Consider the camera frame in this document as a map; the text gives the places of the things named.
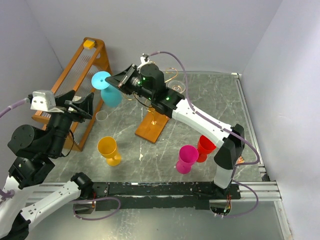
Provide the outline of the blue wine glass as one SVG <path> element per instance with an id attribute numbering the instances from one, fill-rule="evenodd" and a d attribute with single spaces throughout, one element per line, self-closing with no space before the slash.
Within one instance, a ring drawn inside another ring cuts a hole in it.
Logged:
<path id="1" fill-rule="evenodd" d="M 116 108 L 122 101 L 122 95 L 119 90 L 106 81 L 106 78 L 110 76 L 107 71 L 99 71 L 91 78 L 91 85 L 94 89 L 100 90 L 101 98 L 107 106 Z"/>

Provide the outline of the clear wine glass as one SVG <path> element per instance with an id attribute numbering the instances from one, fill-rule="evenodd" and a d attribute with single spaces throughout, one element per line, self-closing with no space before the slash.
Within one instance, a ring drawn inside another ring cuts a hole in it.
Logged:
<path id="1" fill-rule="evenodd" d="M 179 80 L 171 80 L 168 85 L 167 85 L 170 89 L 178 92 L 178 93 L 183 93 L 186 90 L 186 85 Z"/>
<path id="2" fill-rule="evenodd" d="M 95 114 L 95 119 L 96 121 L 98 121 L 99 123 L 105 122 L 108 118 L 108 113 L 104 110 L 100 110 Z"/>

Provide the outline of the red wine glass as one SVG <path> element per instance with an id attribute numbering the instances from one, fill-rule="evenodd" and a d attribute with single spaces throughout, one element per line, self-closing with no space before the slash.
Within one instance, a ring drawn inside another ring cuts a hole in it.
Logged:
<path id="1" fill-rule="evenodd" d="M 201 135 L 197 143 L 198 151 L 198 163 L 203 163 L 207 160 L 209 154 L 211 154 L 217 146 L 211 142 L 206 136 Z"/>

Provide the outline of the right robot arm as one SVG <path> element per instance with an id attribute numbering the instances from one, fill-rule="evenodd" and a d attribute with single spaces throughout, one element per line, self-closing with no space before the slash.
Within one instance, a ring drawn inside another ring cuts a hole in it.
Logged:
<path id="1" fill-rule="evenodd" d="M 236 161 L 245 148 L 244 128 L 241 125 L 219 123 L 189 103 L 185 95 L 166 85 L 164 73 L 154 63 L 140 68 L 133 64 L 123 72 L 105 77 L 104 81 L 126 95 L 136 94 L 148 99 L 159 114 L 184 123 L 208 138 L 218 148 L 214 156 L 217 169 L 212 193 L 218 199 L 229 194 Z"/>

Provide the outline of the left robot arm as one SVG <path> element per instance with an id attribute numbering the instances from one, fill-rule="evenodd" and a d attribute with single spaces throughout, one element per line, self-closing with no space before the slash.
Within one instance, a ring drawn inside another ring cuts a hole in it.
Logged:
<path id="1" fill-rule="evenodd" d="M 38 90 L 7 107 L 11 111 L 28 103 L 32 110 L 49 113 L 50 118 L 45 129 L 28 124 L 19 126 L 8 142 L 16 158 L 0 191 L 1 239 L 24 240 L 37 224 L 65 204 L 88 201 L 94 196 L 92 180 L 80 172 L 57 191 L 26 206 L 30 195 L 54 168 L 53 160 L 63 156 L 67 137 L 72 135 L 72 124 L 93 117 L 94 94 L 74 100 L 75 94 L 70 90 L 56 96 L 50 90 Z"/>

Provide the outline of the wooden dish rack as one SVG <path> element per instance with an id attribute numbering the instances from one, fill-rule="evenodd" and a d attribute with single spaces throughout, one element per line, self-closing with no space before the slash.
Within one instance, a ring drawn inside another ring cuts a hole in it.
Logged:
<path id="1" fill-rule="evenodd" d="M 96 42 L 94 48 L 85 49 L 83 47 L 83 43 L 87 39 Z M 76 99 L 85 97 L 89 93 L 94 93 L 93 113 L 96 114 L 100 111 L 103 100 L 101 99 L 100 92 L 92 87 L 91 79 L 99 71 L 112 72 L 105 43 L 101 39 L 85 37 L 51 90 L 56 96 L 69 90 L 75 90 Z M 84 123 L 73 122 L 71 131 L 74 137 L 70 135 L 67 137 L 64 148 L 81 152 L 95 123 L 95 119 L 93 116 L 91 120 L 86 120 Z"/>

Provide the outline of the yellow block on rack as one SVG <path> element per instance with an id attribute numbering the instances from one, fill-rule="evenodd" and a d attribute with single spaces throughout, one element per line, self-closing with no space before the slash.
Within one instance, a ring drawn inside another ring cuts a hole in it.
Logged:
<path id="1" fill-rule="evenodd" d="M 96 41 L 93 40 L 93 39 L 86 39 L 83 42 L 83 48 L 86 49 L 86 50 L 91 50 L 95 46 L 96 46 Z"/>

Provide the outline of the yellow wine glass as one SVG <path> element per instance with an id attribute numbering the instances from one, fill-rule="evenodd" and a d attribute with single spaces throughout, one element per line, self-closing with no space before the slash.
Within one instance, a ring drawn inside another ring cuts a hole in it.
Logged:
<path id="1" fill-rule="evenodd" d="M 111 136 L 101 138 L 97 144 L 99 153 L 106 159 L 109 166 L 115 167 L 120 164 L 122 157 L 118 151 L 116 140 Z"/>

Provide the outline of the magenta wine glass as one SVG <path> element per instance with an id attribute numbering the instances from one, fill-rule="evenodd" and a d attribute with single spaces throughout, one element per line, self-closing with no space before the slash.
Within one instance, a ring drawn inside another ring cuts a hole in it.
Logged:
<path id="1" fill-rule="evenodd" d="M 180 174 L 188 174 L 192 166 L 198 160 L 198 150 L 192 145 L 184 145 L 180 148 L 178 153 L 178 161 L 176 163 L 176 170 Z"/>

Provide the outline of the orange printed card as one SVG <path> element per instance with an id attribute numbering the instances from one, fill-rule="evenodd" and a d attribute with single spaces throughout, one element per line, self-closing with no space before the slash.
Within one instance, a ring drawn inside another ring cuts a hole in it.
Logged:
<path id="1" fill-rule="evenodd" d="M 240 157 L 237 159 L 236 164 L 237 164 L 237 165 L 240 165 L 240 164 L 243 164 L 244 162 L 245 162 L 245 159 L 244 159 L 242 156 L 240 156 Z"/>

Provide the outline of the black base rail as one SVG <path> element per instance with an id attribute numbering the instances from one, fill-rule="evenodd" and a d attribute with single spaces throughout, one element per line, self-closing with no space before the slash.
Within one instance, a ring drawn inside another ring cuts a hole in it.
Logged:
<path id="1" fill-rule="evenodd" d="M 220 189 L 212 181 L 194 182 L 94 182 L 86 202 L 97 211 L 121 209 L 193 208 L 210 210 L 211 203 L 239 200 L 240 188 L 231 183 Z"/>

